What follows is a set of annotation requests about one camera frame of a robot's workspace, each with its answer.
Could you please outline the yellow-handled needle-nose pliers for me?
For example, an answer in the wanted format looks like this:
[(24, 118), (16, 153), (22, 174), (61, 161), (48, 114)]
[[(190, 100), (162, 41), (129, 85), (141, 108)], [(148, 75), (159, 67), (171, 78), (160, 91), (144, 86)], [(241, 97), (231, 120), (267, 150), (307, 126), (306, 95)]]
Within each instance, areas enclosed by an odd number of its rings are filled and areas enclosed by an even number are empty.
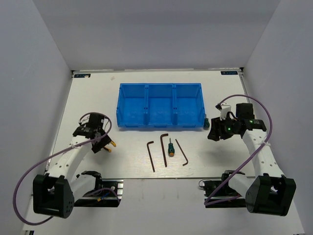
[(113, 146), (113, 147), (116, 147), (116, 143), (114, 141), (111, 141), (110, 143), (108, 143), (107, 145), (105, 145), (103, 147), (103, 149), (109, 153), (112, 152), (112, 150), (109, 148), (109, 146)]

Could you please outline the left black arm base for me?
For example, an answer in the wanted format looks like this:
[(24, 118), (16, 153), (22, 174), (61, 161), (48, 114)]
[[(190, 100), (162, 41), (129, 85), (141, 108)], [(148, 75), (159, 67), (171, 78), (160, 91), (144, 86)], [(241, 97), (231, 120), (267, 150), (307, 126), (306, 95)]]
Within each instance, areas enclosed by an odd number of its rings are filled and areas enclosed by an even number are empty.
[(98, 192), (88, 192), (89, 196), (83, 196), (74, 204), (75, 207), (83, 208), (117, 208), (122, 200), (123, 179), (103, 180)]

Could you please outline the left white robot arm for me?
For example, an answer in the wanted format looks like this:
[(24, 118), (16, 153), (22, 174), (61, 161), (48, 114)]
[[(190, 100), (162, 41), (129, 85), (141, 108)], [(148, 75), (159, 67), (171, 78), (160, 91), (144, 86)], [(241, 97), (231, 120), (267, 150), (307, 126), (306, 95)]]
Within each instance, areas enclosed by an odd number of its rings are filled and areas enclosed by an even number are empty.
[(79, 176), (75, 172), (88, 153), (97, 153), (111, 142), (103, 128), (107, 119), (106, 115), (90, 113), (88, 121), (81, 123), (73, 132), (69, 149), (46, 174), (35, 177), (34, 213), (68, 218), (77, 200), (89, 192), (99, 195), (103, 191), (99, 172), (89, 170)]

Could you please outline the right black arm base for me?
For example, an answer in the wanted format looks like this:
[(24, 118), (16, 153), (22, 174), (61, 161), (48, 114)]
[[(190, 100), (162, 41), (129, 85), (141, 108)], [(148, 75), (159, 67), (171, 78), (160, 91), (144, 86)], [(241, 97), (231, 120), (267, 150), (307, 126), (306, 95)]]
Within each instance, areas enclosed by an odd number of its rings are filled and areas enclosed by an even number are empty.
[[(209, 180), (209, 179), (202, 179), (198, 183), (199, 189), (202, 189), (204, 192), (204, 200), (219, 186), (221, 180)], [(210, 200), (209, 202), (218, 201), (226, 198), (231, 198), (237, 196), (237, 192), (228, 186), (223, 186)], [(207, 209), (221, 209), (221, 208), (245, 208), (245, 200), (244, 198), (240, 197), (235, 200), (227, 200), (223, 202), (219, 202), (213, 205), (205, 206)]]

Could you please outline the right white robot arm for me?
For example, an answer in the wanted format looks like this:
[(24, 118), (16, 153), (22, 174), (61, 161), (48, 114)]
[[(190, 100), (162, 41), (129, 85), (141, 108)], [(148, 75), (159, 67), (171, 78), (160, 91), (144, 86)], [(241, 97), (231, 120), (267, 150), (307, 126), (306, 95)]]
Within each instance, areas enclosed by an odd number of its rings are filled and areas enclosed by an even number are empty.
[(220, 190), (226, 195), (243, 197), (250, 213), (286, 216), (296, 190), (294, 179), (288, 178), (278, 166), (270, 144), (269, 131), (260, 119), (256, 119), (251, 103), (236, 105), (236, 113), (226, 103), (216, 105), (220, 116), (211, 120), (208, 139), (226, 140), (239, 135), (246, 145), (252, 162), (255, 179), (247, 178), (239, 169), (226, 171), (222, 182), (207, 197), (204, 204), (213, 205), (211, 198)]

